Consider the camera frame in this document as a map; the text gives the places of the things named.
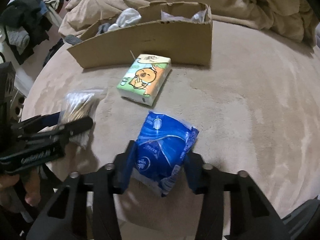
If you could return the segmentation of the person's left hand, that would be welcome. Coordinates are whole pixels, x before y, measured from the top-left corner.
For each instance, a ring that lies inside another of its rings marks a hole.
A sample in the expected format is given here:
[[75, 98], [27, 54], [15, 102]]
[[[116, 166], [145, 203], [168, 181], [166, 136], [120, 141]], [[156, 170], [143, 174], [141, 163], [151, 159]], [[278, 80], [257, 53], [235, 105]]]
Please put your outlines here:
[[23, 204], [37, 207], [41, 200], [40, 176], [37, 169], [28, 175], [1, 175], [1, 206], [6, 210], [18, 213], [25, 211]]

